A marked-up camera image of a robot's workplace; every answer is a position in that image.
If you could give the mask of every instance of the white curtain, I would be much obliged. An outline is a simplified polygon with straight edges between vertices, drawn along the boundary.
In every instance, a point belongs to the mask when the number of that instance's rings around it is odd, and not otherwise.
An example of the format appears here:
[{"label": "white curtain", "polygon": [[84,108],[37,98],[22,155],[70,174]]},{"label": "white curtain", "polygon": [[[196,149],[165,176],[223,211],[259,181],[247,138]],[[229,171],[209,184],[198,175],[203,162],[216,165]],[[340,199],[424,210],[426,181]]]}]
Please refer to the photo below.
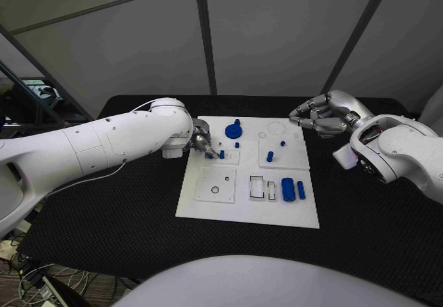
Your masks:
[{"label": "white curtain", "polygon": [[425,103],[418,121],[443,137],[443,86]]}]

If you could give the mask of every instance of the black table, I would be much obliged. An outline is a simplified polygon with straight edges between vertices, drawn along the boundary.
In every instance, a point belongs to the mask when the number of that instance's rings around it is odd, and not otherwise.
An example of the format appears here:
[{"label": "black table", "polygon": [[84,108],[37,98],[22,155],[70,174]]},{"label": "black table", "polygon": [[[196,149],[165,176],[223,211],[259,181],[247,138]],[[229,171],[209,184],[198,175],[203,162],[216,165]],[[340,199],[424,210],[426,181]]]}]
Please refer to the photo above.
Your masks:
[{"label": "black table", "polygon": [[[99,117],[164,97],[112,97]],[[285,118],[308,97],[174,96],[193,117]],[[392,99],[361,98],[374,114],[408,116]],[[385,185],[344,171],[331,152],[348,135],[304,132],[320,229],[174,217],[187,154],[155,152],[110,177],[57,193],[32,222],[19,251],[76,269],[146,278],[190,260],[230,254],[286,258],[336,269],[428,300],[443,291],[443,211],[405,179]],[[113,171],[108,169],[93,178]]]}]

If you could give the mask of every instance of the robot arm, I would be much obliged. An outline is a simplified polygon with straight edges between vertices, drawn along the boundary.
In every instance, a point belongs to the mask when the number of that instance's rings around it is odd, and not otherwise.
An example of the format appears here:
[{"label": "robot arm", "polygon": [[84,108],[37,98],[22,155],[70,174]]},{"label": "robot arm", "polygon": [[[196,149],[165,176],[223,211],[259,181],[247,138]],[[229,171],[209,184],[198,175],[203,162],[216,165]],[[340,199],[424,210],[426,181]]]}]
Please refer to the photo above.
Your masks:
[{"label": "robot arm", "polygon": [[[308,110],[311,119],[298,118]],[[347,131],[348,143],[333,153],[341,167],[360,165],[383,183],[405,177],[443,203],[443,139],[425,125],[400,116],[373,116],[359,100],[336,90],[295,108],[289,123],[314,129],[323,137]]]},{"label": "robot arm", "polygon": [[207,123],[193,120],[175,99],[63,130],[0,140],[0,236],[63,183],[162,150],[164,158],[210,148]]}]

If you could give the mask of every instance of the hole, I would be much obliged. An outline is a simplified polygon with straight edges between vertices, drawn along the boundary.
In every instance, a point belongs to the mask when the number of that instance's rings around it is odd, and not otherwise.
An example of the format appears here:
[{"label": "hole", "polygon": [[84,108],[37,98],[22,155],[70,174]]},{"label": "hole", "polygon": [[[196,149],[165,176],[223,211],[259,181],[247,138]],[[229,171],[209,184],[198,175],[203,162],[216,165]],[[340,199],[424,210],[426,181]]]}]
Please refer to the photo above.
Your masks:
[{"label": "hole", "polygon": [[19,175],[19,172],[18,172],[15,166],[14,166],[14,163],[9,162],[9,163],[5,164],[5,166],[8,167],[8,170],[11,171],[11,174],[15,178],[15,181],[18,182],[21,180],[21,175]]}]

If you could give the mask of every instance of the white platform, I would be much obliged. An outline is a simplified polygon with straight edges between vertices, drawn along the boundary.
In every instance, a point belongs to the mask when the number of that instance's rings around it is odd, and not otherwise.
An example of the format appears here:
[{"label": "white platform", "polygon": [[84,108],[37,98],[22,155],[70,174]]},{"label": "white platform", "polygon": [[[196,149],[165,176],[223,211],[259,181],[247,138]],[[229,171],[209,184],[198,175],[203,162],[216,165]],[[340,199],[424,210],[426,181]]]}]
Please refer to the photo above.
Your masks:
[{"label": "white platform", "polygon": [[[229,139],[223,130],[234,117],[198,118],[210,127],[213,149],[217,152],[224,150],[229,158],[206,159],[200,152],[190,152],[175,216],[318,228],[301,128],[291,125],[288,119],[239,117],[242,136]],[[268,151],[273,152],[272,162],[265,161],[263,152]],[[224,180],[227,172],[233,174],[233,180],[230,177]],[[249,176],[263,178],[265,189],[268,181],[275,183],[275,201],[249,199]],[[304,200],[299,200],[295,190],[295,201],[282,201],[281,179],[285,177],[294,182],[302,181]],[[219,188],[216,193],[210,191],[211,187]]]}]

